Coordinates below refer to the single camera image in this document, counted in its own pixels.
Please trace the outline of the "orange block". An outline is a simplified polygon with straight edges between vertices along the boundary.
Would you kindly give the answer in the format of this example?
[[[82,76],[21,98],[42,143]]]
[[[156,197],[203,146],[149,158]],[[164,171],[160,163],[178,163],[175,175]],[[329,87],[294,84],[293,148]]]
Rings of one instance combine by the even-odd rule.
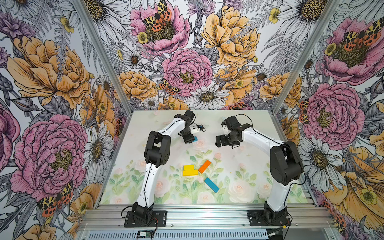
[[[198,171],[203,174],[204,171],[211,165],[211,162],[209,160],[206,160],[202,166],[198,169]]]

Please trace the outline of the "small green circuit board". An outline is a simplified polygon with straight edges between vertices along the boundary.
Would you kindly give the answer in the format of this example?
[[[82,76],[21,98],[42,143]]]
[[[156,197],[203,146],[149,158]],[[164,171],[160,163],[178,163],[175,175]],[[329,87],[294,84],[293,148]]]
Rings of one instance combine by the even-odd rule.
[[[155,231],[138,231],[136,235],[137,240],[152,240],[155,236]]]

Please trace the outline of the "aluminium front rail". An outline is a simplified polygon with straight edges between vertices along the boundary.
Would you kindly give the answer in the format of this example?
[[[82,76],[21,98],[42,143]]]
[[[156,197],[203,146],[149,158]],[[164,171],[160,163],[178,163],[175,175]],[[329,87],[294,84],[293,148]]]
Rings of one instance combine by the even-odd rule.
[[[101,205],[88,210],[80,230],[120,230],[124,228],[123,205]],[[249,210],[263,210],[262,204],[231,205],[155,205],[154,210],[167,211],[166,230],[171,229],[247,229]],[[313,204],[289,204],[292,228],[331,228],[333,220],[326,208]]]

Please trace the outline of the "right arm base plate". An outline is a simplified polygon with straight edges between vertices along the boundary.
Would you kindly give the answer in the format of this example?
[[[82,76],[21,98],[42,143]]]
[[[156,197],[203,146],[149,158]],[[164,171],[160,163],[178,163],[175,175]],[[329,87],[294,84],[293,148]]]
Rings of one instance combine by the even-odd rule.
[[[291,217],[286,209],[279,212],[272,210],[248,210],[247,217],[252,227],[267,226],[284,228],[290,226]]]

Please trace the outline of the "long yellow block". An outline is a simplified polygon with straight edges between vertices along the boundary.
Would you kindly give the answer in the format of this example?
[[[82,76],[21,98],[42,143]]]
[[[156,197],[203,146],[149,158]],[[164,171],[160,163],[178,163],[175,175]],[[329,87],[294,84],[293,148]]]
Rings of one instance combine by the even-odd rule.
[[[183,170],[183,177],[198,176],[198,170]]]

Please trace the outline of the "right aluminium corner post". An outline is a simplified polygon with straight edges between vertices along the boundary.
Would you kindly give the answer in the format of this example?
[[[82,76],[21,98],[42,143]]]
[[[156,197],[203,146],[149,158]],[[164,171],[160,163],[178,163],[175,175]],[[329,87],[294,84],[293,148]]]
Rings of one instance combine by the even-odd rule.
[[[337,10],[339,2],[340,1],[337,0],[331,0],[328,1],[328,3],[326,4],[323,13],[321,14],[317,24],[315,25],[314,32],[309,36],[309,39],[305,47],[303,48],[303,51],[300,53],[299,58],[296,64],[294,65],[293,70],[291,71],[285,86],[282,89],[282,92],[279,94],[279,97],[277,98],[276,102],[272,107],[273,115],[277,115],[279,108],[285,102],[285,99],[290,93],[290,90],[296,82],[296,79],[299,77],[299,73],[305,64],[306,59],[310,56],[312,50],[317,45],[317,42],[323,34],[324,30],[328,28],[328,24]]]

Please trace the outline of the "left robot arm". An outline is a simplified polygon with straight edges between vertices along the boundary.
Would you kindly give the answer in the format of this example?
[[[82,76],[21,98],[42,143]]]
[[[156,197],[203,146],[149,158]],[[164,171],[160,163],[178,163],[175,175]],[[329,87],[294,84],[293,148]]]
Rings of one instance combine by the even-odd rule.
[[[191,132],[191,124],[194,123],[194,120],[193,111],[187,110],[183,115],[175,115],[172,122],[163,129],[150,132],[144,151],[145,178],[139,197],[131,208],[134,220],[148,225],[155,219],[153,213],[155,188],[162,166],[170,158],[172,136],[181,136],[185,144],[192,143],[195,140],[195,136]]]

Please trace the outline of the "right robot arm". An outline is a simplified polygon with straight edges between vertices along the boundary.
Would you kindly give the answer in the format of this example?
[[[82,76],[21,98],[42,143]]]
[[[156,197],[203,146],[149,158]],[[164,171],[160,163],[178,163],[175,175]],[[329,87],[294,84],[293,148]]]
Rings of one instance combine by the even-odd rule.
[[[241,124],[236,116],[226,118],[222,123],[223,135],[215,138],[218,148],[238,147],[246,142],[270,157],[270,174],[273,178],[271,194],[264,203],[264,211],[248,211],[251,224],[268,226],[289,226],[292,222],[288,213],[287,199],[292,185],[304,172],[304,166],[296,144],[292,141],[276,140],[257,131],[251,124]]]

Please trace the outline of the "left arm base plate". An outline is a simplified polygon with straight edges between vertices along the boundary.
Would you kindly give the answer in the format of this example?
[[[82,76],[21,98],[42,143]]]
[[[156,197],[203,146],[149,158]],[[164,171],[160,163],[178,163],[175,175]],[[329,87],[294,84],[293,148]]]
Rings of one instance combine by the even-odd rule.
[[[129,211],[125,217],[125,228],[144,228],[144,227],[158,227],[164,228],[167,222],[167,211],[153,211],[145,217],[141,217],[132,211]]]

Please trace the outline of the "aluminium corner post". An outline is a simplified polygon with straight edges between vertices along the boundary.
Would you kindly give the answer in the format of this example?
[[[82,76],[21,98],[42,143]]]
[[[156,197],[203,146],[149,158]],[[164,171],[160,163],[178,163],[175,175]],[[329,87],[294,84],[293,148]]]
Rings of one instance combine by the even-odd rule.
[[[285,102],[285,99],[290,93],[290,90],[296,82],[296,79],[299,77],[299,73],[305,64],[306,59],[310,56],[312,50],[317,45],[317,42],[323,34],[324,30],[328,28],[328,24],[337,10],[339,2],[340,1],[337,0],[331,0],[328,1],[328,3],[326,4],[323,13],[321,14],[317,24],[315,25],[314,32],[309,36],[309,39],[305,47],[303,48],[303,51],[300,53],[299,58],[296,64],[294,65],[293,70],[291,71],[285,86],[282,89],[282,92],[279,94],[279,97],[277,98],[276,102],[272,107],[273,115],[277,115],[279,108]]]
[[[89,39],[93,43],[101,62],[103,63],[106,73],[109,76],[112,84],[117,91],[117,94],[122,102],[122,105],[129,117],[133,115],[133,109],[127,99],[127,96],[122,88],[122,85],[118,79],[112,62],[107,54],[106,48],[102,42],[100,35],[97,32],[96,26],[91,18],[86,3],[84,1],[74,1],[74,7],[79,14],[79,17],[85,27],[85,30],[89,34]]]

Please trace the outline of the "small yellow block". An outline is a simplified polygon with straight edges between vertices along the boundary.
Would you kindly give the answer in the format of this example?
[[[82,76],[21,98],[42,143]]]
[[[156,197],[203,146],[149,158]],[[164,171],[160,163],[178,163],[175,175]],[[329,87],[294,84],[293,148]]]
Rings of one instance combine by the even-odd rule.
[[[184,167],[183,167],[184,171],[190,171],[190,170],[194,170],[194,169],[195,169],[194,165],[184,165]]]

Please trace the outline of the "left aluminium corner post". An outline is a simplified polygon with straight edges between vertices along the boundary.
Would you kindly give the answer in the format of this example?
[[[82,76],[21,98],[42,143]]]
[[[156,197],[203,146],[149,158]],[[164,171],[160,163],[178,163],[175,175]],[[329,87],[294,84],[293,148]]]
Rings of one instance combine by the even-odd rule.
[[[107,54],[106,48],[102,42],[100,35],[97,32],[96,26],[91,18],[86,3],[84,1],[74,1],[74,7],[79,14],[79,17],[85,27],[85,30],[89,34],[89,39],[93,43],[101,62],[103,63],[106,73],[109,76],[112,84],[117,91],[117,94],[122,102],[122,105],[129,117],[133,115],[133,109],[127,99],[127,96],[122,88],[122,85],[118,79],[112,62]]]

